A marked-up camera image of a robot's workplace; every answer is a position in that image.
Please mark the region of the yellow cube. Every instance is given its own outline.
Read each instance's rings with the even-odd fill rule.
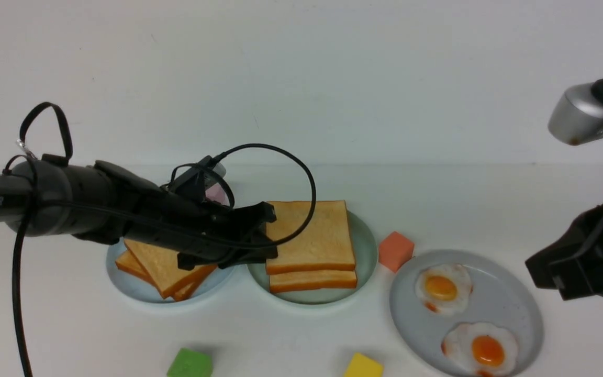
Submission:
[[[383,365],[367,358],[359,352],[352,356],[352,360],[345,370],[344,377],[382,377]]]

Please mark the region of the bread slice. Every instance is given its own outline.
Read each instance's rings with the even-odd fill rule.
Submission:
[[[120,254],[120,256],[115,260],[115,266],[122,272],[127,272],[127,274],[136,276],[150,285],[155,285],[153,280],[150,279],[148,272],[141,267],[136,258],[134,258],[132,252],[129,250]]]
[[[150,279],[148,272],[141,267],[141,264],[136,260],[136,258],[134,258],[134,254],[132,254],[131,251],[127,250],[120,254],[120,256],[115,260],[115,265],[120,271],[127,272],[127,274],[136,276],[142,281],[155,286],[155,283],[152,279]],[[216,267],[217,266],[214,264],[201,267],[201,271],[196,273],[196,279],[194,281],[191,281],[189,284],[172,294],[174,301],[184,301],[188,298],[191,298],[194,291],[199,288],[208,275],[211,275],[211,272],[215,271]]]
[[[178,291],[175,291],[172,294],[172,298],[174,299],[174,301],[184,301],[184,300],[187,300],[188,298],[191,298],[194,291],[196,291],[197,288],[199,288],[199,286],[206,280],[208,275],[211,275],[211,272],[215,271],[215,269],[217,268],[217,265],[215,265],[215,264],[202,265],[199,268],[201,269],[201,271],[197,272],[198,276],[197,276],[196,280],[191,281],[188,285],[184,286],[183,288],[179,289]]]
[[[277,220],[266,223],[266,236],[276,241],[304,222],[308,201],[270,202]],[[317,270],[355,270],[355,255],[345,201],[320,201],[308,227],[292,241],[278,245],[278,258],[266,260],[269,275]]]
[[[269,277],[269,291],[283,293],[321,288],[357,288],[354,271],[320,270],[287,272]]]
[[[178,268],[177,251],[132,239],[125,239],[125,246],[148,273],[153,286],[158,289],[162,298],[171,296],[196,280],[198,276],[203,276],[206,270],[211,268],[208,265],[198,265],[190,271],[182,270]]]

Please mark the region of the green plate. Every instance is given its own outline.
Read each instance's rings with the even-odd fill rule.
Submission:
[[[354,213],[348,212],[348,225],[352,250],[355,253],[355,273],[357,288],[355,289],[315,289],[313,291],[297,291],[272,294],[284,301],[301,305],[325,305],[335,303],[359,291],[373,275],[378,264],[378,245],[371,230]],[[266,293],[269,292],[269,275],[266,274],[264,263],[248,265],[253,279]]]

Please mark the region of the egg yolk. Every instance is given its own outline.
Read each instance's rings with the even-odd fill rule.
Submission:
[[[452,301],[457,297],[457,287],[443,276],[430,276],[425,281],[425,291],[441,301]]]
[[[499,367],[504,362],[504,348],[494,338],[479,336],[471,344],[474,359],[483,365]]]

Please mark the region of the fried egg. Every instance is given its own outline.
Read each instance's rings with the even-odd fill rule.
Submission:
[[[513,333],[488,322],[459,324],[445,336],[441,350],[462,370],[481,377],[509,375],[518,358]]]
[[[426,308],[450,317],[469,306],[471,277],[461,264],[447,263],[430,267],[418,276],[416,296]]]

